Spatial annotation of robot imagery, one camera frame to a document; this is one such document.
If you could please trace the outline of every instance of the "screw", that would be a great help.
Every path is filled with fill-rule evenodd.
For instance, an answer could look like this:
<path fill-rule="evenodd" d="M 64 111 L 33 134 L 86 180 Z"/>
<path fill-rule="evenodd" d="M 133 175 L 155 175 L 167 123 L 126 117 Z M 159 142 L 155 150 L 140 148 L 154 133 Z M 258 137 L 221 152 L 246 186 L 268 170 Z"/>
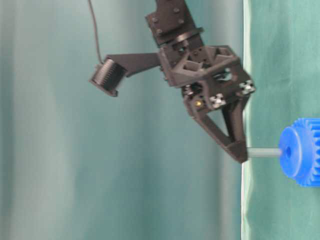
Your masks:
<path fill-rule="evenodd" d="M 156 30 L 156 34 L 161 35 L 164 31 L 162 31 L 162 29 L 157 29 Z"/>
<path fill-rule="evenodd" d="M 196 102 L 195 102 L 195 106 L 201 107 L 201 106 L 202 106 L 202 102 L 201 102 L 201 101 L 196 101 Z"/>

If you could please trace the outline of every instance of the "gear teeth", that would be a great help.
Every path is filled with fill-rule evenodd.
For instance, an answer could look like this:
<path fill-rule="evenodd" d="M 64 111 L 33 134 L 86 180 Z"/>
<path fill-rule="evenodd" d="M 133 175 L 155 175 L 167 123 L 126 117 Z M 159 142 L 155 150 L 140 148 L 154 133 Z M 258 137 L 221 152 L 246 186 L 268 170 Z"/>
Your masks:
<path fill-rule="evenodd" d="M 295 178 L 303 187 L 320 186 L 320 118 L 299 118 L 292 124 L 293 128 L 303 128 L 312 137 L 312 166 L 305 176 Z"/>

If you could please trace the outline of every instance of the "green table surface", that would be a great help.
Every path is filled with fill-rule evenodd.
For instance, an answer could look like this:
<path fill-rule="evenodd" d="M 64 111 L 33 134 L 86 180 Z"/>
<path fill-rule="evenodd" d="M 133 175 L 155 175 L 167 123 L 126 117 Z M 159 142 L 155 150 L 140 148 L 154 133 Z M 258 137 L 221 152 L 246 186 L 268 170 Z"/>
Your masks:
<path fill-rule="evenodd" d="M 245 0 L 244 63 L 258 91 L 247 109 L 252 147 L 276 147 L 297 118 L 319 118 L 320 1 Z M 287 178 L 277 159 L 243 169 L 243 240 L 319 240 L 320 188 Z"/>

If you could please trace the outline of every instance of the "teal curtain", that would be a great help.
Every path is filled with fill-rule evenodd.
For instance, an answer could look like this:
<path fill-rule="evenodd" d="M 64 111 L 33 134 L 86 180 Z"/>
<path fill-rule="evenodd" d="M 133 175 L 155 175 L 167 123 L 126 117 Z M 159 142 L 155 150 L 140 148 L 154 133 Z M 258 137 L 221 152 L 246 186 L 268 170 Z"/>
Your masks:
<path fill-rule="evenodd" d="M 319 118 L 320 1 L 244 1 L 244 62 L 258 91 L 247 109 L 252 147 L 276 147 L 297 118 Z M 320 189 L 287 178 L 277 159 L 243 173 L 243 240 L 318 240 Z"/>
<path fill-rule="evenodd" d="M 241 0 L 187 3 L 207 45 L 242 55 Z M 155 1 L 93 6 L 103 54 L 157 51 Z M 179 89 L 152 69 L 111 98 L 96 63 L 86 0 L 0 0 L 0 239 L 239 239 L 241 166 Z"/>

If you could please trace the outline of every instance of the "bolt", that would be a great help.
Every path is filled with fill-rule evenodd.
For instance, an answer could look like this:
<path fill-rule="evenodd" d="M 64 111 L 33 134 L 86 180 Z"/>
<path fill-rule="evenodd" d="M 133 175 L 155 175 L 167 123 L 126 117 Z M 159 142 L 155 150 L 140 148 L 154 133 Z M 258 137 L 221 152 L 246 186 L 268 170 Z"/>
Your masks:
<path fill-rule="evenodd" d="M 161 35 L 164 31 L 162 31 L 162 29 L 157 29 L 156 30 L 156 34 Z"/>

